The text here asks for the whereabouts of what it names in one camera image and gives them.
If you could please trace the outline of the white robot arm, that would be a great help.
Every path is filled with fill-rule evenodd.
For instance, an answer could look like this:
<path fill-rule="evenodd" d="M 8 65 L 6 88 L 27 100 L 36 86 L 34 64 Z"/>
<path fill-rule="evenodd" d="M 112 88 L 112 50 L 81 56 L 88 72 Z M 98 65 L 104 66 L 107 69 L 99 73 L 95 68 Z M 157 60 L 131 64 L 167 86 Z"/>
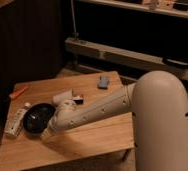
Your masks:
<path fill-rule="evenodd" d="M 130 112 L 136 171 L 188 171 L 188 96 L 182 82 L 165 71 L 144 74 L 134 84 L 83 108 L 61 102 L 41 139 Z"/>

